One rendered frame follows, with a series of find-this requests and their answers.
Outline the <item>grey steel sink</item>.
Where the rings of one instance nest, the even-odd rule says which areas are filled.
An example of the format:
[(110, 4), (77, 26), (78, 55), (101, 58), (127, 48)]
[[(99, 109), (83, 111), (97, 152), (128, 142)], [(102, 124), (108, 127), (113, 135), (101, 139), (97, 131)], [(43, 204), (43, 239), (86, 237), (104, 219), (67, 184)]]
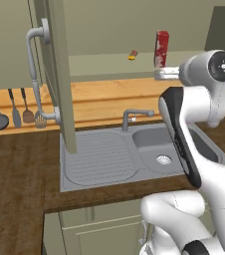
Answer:
[(63, 192), (184, 173), (164, 124), (78, 131), (77, 152), (60, 143)]

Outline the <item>olive open cabinet door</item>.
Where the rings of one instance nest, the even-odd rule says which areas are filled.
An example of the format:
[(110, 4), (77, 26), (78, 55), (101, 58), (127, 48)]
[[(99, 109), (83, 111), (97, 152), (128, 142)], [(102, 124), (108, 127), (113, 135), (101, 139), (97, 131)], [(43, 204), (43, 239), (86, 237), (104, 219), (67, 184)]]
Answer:
[(42, 26), (42, 18), (47, 18), (50, 43), (39, 38), (44, 64), (45, 78), (53, 106), (60, 109), (61, 135), (69, 153), (77, 152), (74, 109), (71, 91), (69, 56), (63, 0), (33, 0), (37, 26)]

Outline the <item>grey hanging spatula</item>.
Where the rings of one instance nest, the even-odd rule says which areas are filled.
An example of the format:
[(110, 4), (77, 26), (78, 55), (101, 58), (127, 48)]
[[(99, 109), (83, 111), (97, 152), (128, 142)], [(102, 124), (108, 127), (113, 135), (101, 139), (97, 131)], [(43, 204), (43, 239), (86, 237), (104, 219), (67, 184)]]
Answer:
[(17, 110), (17, 108), (15, 106), (14, 96), (13, 96), (13, 92), (11, 89), (8, 90), (8, 94), (9, 94), (9, 97), (10, 97), (10, 100), (11, 100), (12, 106), (13, 106), (12, 118), (13, 118), (14, 126), (16, 128), (20, 128), (21, 127), (21, 117), (20, 117), (19, 111)]

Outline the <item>olive closed wall cabinet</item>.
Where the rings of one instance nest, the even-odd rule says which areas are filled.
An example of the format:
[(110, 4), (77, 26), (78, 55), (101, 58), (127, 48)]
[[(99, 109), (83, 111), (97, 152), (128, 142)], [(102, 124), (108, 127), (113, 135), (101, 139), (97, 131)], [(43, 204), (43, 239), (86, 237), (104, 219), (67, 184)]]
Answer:
[(0, 0), (0, 89), (32, 86), (26, 35), (34, 26), (33, 0)]

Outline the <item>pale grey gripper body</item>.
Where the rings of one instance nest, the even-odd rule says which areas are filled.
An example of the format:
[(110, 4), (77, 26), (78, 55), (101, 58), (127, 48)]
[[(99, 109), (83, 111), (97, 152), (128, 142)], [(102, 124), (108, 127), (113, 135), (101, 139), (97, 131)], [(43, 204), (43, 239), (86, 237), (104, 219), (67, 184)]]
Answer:
[(179, 75), (178, 67), (164, 67), (157, 69), (154, 72), (154, 77), (157, 80), (177, 80)]

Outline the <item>red cereal box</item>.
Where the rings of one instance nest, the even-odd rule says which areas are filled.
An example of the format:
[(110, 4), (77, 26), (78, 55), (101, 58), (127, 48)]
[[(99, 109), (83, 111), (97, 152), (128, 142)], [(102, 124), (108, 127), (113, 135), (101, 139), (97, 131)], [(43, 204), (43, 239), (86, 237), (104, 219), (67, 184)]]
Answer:
[(154, 67), (164, 68), (166, 63), (169, 34), (165, 30), (156, 32), (155, 50), (154, 50)]

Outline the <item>olive base cabinet door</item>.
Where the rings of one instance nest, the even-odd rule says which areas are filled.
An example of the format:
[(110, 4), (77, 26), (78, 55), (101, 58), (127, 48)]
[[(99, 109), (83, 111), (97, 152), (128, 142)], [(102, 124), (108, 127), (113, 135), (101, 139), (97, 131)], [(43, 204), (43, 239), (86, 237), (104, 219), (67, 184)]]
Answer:
[(148, 226), (139, 215), (63, 229), (67, 255), (138, 255)]

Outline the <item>brown hanging spatula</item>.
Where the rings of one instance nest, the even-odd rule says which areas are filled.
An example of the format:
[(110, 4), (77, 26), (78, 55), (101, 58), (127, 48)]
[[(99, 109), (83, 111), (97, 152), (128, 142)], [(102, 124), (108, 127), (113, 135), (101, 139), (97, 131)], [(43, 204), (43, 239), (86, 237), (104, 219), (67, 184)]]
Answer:
[[(25, 89), (24, 88), (21, 89), (21, 93), (22, 93), (22, 98), (24, 100), (24, 104), (26, 105), (27, 101), (26, 101), (26, 94), (25, 94)], [(26, 105), (25, 106), (25, 111), (23, 112), (23, 122), (25, 124), (31, 124), (34, 121), (35, 121), (34, 114), (28, 109), (28, 106)]]

